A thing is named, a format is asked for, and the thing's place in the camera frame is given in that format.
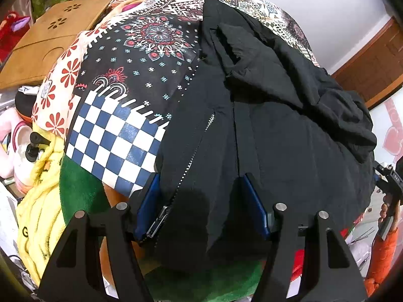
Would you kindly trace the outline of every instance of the person's hand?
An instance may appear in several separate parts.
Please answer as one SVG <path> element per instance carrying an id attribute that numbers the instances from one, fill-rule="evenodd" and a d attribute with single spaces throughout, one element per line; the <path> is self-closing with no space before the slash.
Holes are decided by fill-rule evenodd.
<path id="1" fill-rule="evenodd" d="M 383 197 L 384 204 L 381 206 L 381 211 L 379 213 L 380 218 L 378 219 L 378 227 L 381 226 L 383 219 L 386 218 L 386 212 L 388 211 L 388 207 L 390 206 L 391 201 L 392 201 L 391 194 L 386 194 Z M 398 202 L 398 204 L 394 210 L 393 222 L 390 227 L 389 233 L 394 232 L 397 229 L 397 225 L 399 223 L 399 214 L 400 214 L 400 201 Z"/>

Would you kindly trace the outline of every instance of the yellow towel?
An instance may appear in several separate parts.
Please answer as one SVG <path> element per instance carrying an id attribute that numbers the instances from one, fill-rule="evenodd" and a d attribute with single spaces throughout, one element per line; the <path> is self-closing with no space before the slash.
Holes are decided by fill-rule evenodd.
<path id="1" fill-rule="evenodd" d="M 19 254 L 33 281 L 42 275 L 66 225 L 60 204 L 59 177 L 64 141 L 33 124 L 33 130 L 50 140 L 32 169 L 34 187 L 17 207 Z"/>

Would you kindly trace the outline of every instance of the silver bolt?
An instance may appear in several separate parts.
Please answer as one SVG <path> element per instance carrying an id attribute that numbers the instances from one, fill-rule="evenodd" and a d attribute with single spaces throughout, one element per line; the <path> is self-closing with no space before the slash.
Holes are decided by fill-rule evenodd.
<path id="1" fill-rule="evenodd" d="M 78 210 L 75 214 L 74 217 L 76 218 L 82 218 L 85 215 L 85 211 L 84 210 Z"/>
<path id="2" fill-rule="evenodd" d="M 287 209 L 287 206 L 284 203 L 277 203 L 276 209 L 279 211 L 285 211 Z"/>
<path id="3" fill-rule="evenodd" d="M 328 219 L 329 214 L 326 211 L 319 211 L 319 217 L 321 217 L 322 219 Z"/>
<path id="4" fill-rule="evenodd" d="M 127 208 L 127 203 L 126 202 L 119 202 L 116 205 L 116 209 L 118 210 L 125 210 Z"/>

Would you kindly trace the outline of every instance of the blue and white checkered pattern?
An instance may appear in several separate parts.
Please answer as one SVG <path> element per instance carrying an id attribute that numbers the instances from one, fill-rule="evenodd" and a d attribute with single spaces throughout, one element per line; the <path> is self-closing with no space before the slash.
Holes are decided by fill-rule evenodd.
<path id="1" fill-rule="evenodd" d="M 71 130 L 66 155 L 128 197 L 154 172 L 164 133 L 142 114 L 90 91 Z"/>

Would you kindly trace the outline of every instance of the white wall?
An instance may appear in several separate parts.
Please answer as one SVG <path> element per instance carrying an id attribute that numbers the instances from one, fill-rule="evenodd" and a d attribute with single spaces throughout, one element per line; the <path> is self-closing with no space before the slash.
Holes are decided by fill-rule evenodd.
<path id="1" fill-rule="evenodd" d="M 270 0 L 301 26 L 318 63 L 333 73 L 389 20 L 382 0 Z"/>

